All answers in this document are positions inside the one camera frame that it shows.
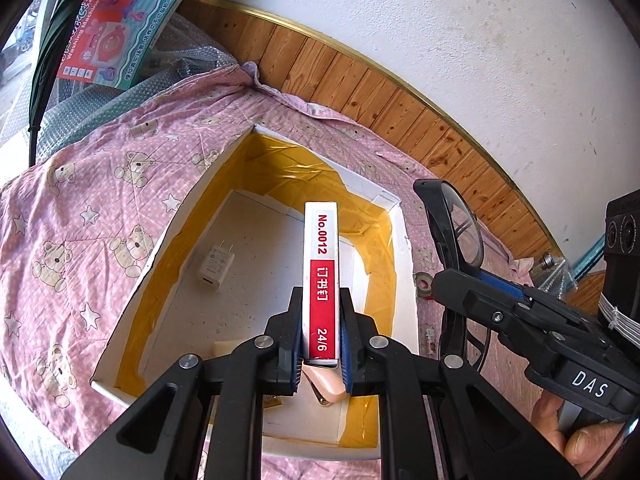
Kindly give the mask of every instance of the umbrella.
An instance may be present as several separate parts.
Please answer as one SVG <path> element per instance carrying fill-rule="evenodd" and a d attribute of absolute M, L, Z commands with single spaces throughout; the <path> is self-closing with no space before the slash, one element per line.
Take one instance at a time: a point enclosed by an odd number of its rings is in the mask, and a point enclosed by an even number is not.
<path fill-rule="evenodd" d="M 83 0 L 58 0 L 44 35 L 36 67 L 33 70 L 29 104 L 29 166 L 36 163 L 38 132 L 49 95 L 56 80 L 60 61 L 76 24 L 76 16 Z"/>

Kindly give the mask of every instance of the white usb charger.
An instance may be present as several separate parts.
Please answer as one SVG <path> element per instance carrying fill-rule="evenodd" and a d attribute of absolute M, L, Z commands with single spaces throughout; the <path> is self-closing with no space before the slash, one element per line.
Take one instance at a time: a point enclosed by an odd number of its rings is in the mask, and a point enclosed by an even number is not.
<path fill-rule="evenodd" d="M 220 246 L 211 248 L 197 272 L 198 278 L 215 290 L 218 290 L 222 285 L 235 257 L 235 254 L 231 252 L 234 247 L 231 246 L 229 250 L 226 250 L 223 244 L 224 242 Z"/>

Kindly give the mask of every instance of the blue gripper pad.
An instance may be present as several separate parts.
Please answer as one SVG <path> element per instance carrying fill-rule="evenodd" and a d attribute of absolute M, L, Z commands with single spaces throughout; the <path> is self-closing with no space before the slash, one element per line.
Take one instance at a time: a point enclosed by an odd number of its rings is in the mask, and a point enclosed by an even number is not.
<path fill-rule="evenodd" d="M 499 278 L 498 276 L 495 276 L 490 272 L 480 270 L 477 277 L 481 282 L 485 282 L 487 285 L 499 288 L 501 291 L 506 292 L 507 294 L 511 294 L 518 300 L 525 299 L 522 290 L 518 286 L 513 285 L 513 283 L 507 282 L 506 280 L 503 280 L 502 278 Z"/>
<path fill-rule="evenodd" d="M 350 394 L 353 389 L 351 380 L 351 352 L 349 349 L 349 335 L 344 323 L 344 317 L 340 312 L 340 367 L 342 368 L 342 382 Z"/>
<path fill-rule="evenodd" d="M 292 361 L 294 363 L 294 373 L 291 374 L 291 387 L 296 392 L 302 377 L 302 313 L 298 317 L 298 329 L 293 343 Z"/>

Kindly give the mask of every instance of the staple box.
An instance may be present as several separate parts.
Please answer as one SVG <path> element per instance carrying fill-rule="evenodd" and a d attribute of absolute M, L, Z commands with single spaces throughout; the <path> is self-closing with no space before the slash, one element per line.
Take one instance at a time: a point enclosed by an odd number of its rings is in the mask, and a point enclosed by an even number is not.
<path fill-rule="evenodd" d="M 303 274 L 304 359 L 313 365 L 335 366 L 340 356 L 338 211 L 335 202 L 305 204 Z"/>

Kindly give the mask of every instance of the white cardboard box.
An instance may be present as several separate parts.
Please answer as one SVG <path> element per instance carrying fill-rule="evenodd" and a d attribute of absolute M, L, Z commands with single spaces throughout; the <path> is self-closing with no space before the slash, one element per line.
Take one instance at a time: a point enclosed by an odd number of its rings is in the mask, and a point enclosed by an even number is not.
<path fill-rule="evenodd" d="M 311 171 L 308 168 L 313 168 L 313 178 L 305 173 Z M 253 173 L 247 178 L 243 171 Z M 270 181 L 273 185 L 266 189 Z M 314 202 L 337 202 L 338 214 L 346 218 L 340 227 L 351 223 L 355 229 L 372 210 L 379 212 L 382 220 L 370 222 L 374 227 L 340 236 L 340 286 L 350 288 L 356 311 L 378 316 L 394 339 L 417 353 L 411 246 L 398 197 L 283 136 L 254 126 L 212 163 L 155 240 L 94 371 L 92 387 L 129 406 L 181 355 L 210 358 L 216 348 L 229 346 L 225 342 L 263 333 L 269 317 L 287 309 L 292 288 L 303 281 L 302 211 L 308 195 L 313 195 Z M 361 218 L 358 204 L 365 205 Z M 380 223 L 390 226 L 386 244 L 377 241 L 384 234 L 384 229 L 378 229 Z M 210 247 L 223 241 L 225 247 L 233 245 L 235 258 L 220 289 L 212 292 L 197 280 L 196 270 Z M 379 260 L 385 259 L 391 245 L 387 265 L 391 262 L 392 267 L 385 274 Z M 371 254 L 380 256 L 372 259 Z M 382 310 L 384 302 L 376 299 L 384 296 L 380 291 L 392 303 Z M 380 455 L 377 427 L 367 430 L 374 432 L 368 447 L 340 446 L 348 411 L 355 409 L 349 399 L 324 408 L 303 378 L 298 393 L 282 401 L 282 406 L 264 412 L 264 452 L 318 460 L 366 460 Z M 375 404 L 370 409 L 377 413 Z"/>

